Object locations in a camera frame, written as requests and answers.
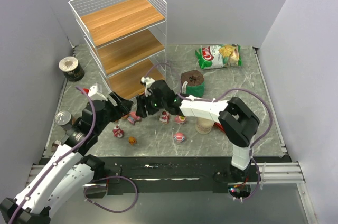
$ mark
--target small toy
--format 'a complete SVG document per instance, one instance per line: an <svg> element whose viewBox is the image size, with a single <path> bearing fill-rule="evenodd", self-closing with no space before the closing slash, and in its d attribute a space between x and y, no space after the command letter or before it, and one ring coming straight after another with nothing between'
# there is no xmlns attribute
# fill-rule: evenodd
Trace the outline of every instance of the small toy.
<svg viewBox="0 0 338 224"><path fill-rule="evenodd" d="M183 133L176 133L173 136L174 140L176 140L177 142L182 142L185 140L185 136L183 135Z"/></svg>
<svg viewBox="0 0 338 224"><path fill-rule="evenodd" d="M223 126L220 123L215 122L214 126L217 127L221 132L223 132L225 134Z"/></svg>
<svg viewBox="0 0 338 224"><path fill-rule="evenodd" d="M134 137L129 137L128 141L129 141L130 145L132 145L132 146L137 143L137 140Z"/></svg>
<svg viewBox="0 0 338 224"><path fill-rule="evenodd" d="M116 138L122 138L124 134L124 131L118 125L114 127L112 132L114 133L114 137Z"/></svg>
<svg viewBox="0 0 338 224"><path fill-rule="evenodd" d="M182 116L177 116L175 117L175 121L179 124L179 125L183 125L186 122L186 118L182 117Z"/></svg>
<svg viewBox="0 0 338 224"><path fill-rule="evenodd" d="M136 112L132 111L129 113L129 117L127 118L127 120L132 124L135 124L136 121L141 121L141 117L136 116Z"/></svg>
<svg viewBox="0 0 338 224"><path fill-rule="evenodd" d="M167 124L169 122L169 119L170 119L169 112L166 112L165 110L162 111L161 116L159 117L159 121L164 124Z"/></svg>

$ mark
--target orange toy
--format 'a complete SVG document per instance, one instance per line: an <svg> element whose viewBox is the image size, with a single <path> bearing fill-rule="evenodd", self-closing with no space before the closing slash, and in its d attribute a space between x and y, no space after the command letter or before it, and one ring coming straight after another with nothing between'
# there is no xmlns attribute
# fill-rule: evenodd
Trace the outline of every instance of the orange toy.
<svg viewBox="0 0 338 224"><path fill-rule="evenodd" d="M132 146L137 143L137 140L134 137L129 137L128 141L129 141L130 145L132 145Z"/></svg>

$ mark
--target pink toy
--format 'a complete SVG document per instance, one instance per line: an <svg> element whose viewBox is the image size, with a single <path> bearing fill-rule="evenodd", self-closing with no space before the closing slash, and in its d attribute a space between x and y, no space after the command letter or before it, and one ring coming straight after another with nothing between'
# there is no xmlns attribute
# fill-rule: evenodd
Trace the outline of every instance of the pink toy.
<svg viewBox="0 0 338 224"><path fill-rule="evenodd" d="M123 137L124 131L118 125L116 125L114 127L112 132L114 133L114 137L116 137L116 138L122 138Z"/></svg>
<svg viewBox="0 0 338 224"><path fill-rule="evenodd" d="M136 121L141 121L141 117L136 116L136 112L132 111L129 113L129 117L127 118L127 120L132 124L135 124Z"/></svg>
<svg viewBox="0 0 338 224"><path fill-rule="evenodd" d="M169 119L170 119L169 113L166 111L162 111L161 116L159 117L159 121L164 124L167 124L169 122Z"/></svg>
<svg viewBox="0 0 338 224"><path fill-rule="evenodd" d="M183 125L186 122L186 118L185 117L181 117L181 116L177 116L175 117L175 121L179 124L179 125Z"/></svg>
<svg viewBox="0 0 338 224"><path fill-rule="evenodd" d="M173 138L177 142L182 142L185 140L185 136L183 135L183 133L176 133Z"/></svg>

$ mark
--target wooden shelf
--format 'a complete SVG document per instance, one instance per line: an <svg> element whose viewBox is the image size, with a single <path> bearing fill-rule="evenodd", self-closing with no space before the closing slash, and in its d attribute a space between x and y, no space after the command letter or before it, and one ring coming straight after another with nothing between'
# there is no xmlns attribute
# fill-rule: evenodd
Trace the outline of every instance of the wooden shelf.
<svg viewBox="0 0 338 224"><path fill-rule="evenodd" d="M150 30L143 30L98 49L98 54L109 75L162 50L164 47Z"/></svg>
<svg viewBox="0 0 338 224"><path fill-rule="evenodd" d="M81 19L99 48L165 18L147 0L127 0L84 15Z"/></svg>
<svg viewBox="0 0 338 224"><path fill-rule="evenodd" d="M112 91L125 99L132 99L139 93L144 91L144 86L140 83L148 70L153 66L153 63L146 59L126 70L111 76L108 80ZM149 74L155 80L164 80L163 75L154 68Z"/></svg>

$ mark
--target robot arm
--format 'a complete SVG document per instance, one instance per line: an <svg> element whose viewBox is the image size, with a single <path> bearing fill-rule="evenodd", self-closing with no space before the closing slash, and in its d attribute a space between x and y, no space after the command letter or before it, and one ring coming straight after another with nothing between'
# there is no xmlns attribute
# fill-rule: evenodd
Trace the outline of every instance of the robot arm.
<svg viewBox="0 0 338 224"><path fill-rule="evenodd" d="M220 123L233 144L231 172L239 181L247 176L251 164L250 142L259 126L258 117L238 97L229 101L206 102L191 95L176 95L164 80L142 78L146 91L137 97L136 115L146 117L164 108L172 115L201 117Z"/></svg>
<svg viewBox="0 0 338 224"><path fill-rule="evenodd" d="M60 156L82 142L88 134L93 119L93 112L88 103L82 111L82 117L77 119L71 127L64 126L65 129L67 128L62 140L64 144L58 147L37 177L14 199L6 198L0 203L0 211L6 223L9 222L14 211L22 206L13 223L47 224L74 192L91 180L103 177L104 162L95 156L84 157L84 155L97 142L98 136L110 122L129 114L133 103L115 93L111 93L106 98L100 93L97 85L90 88L88 95L92 99L96 113L93 132L77 150L71 152L61 162L56 162ZM81 164L72 170L72 167L79 162ZM44 179L38 183L43 175L45 175ZM28 197L28 193L34 186L36 189Z"/></svg>

